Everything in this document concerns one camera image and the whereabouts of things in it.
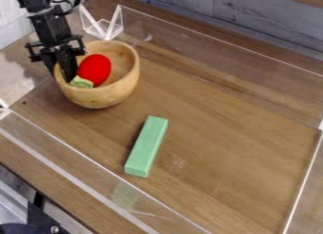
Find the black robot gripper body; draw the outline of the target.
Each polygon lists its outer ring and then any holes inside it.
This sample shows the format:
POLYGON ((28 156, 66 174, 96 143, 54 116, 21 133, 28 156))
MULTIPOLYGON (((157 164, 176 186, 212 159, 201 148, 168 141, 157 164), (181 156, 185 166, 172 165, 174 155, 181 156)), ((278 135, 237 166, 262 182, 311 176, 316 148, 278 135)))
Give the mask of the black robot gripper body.
POLYGON ((68 46, 65 52, 69 52, 73 56, 82 56, 85 50, 81 38, 82 35, 72 35, 68 39, 65 39, 60 44, 56 45, 45 45, 42 42, 26 42, 24 47, 29 52, 30 62, 42 61, 41 56, 45 54, 49 54, 49 56, 52 57, 62 46, 68 46), (78 46, 73 47, 69 42, 77 42, 78 46))

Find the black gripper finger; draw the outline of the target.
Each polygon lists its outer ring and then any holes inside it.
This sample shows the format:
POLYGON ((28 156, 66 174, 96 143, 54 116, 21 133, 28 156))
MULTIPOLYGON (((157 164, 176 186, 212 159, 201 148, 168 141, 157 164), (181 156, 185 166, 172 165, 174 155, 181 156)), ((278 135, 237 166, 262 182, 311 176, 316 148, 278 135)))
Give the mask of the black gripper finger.
POLYGON ((60 52, 57 54, 57 63, 61 70, 62 78, 69 82, 76 76, 77 60, 70 52, 60 52))
POLYGON ((41 59, 42 59, 42 62, 45 64, 45 67, 46 67, 50 75, 53 75, 54 74, 54 66, 56 66, 56 62, 57 62, 56 57, 52 54, 44 54, 41 56, 41 59))

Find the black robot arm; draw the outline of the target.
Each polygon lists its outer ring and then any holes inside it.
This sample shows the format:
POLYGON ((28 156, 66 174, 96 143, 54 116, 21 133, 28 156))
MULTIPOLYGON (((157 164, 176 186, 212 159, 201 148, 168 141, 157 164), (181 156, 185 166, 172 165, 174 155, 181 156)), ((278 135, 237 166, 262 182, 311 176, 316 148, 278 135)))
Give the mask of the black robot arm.
POLYGON ((25 48, 29 51, 30 62, 41 61, 50 74, 54 66, 60 66, 61 75, 70 82, 77 74, 77 56, 84 55, 81 35, 70 31, 65 16, 72 10, 64 11, 60 3, 68 0, 16 0, 18 6, 28 11, 32 22, 36 42, 28 42, 25 48))

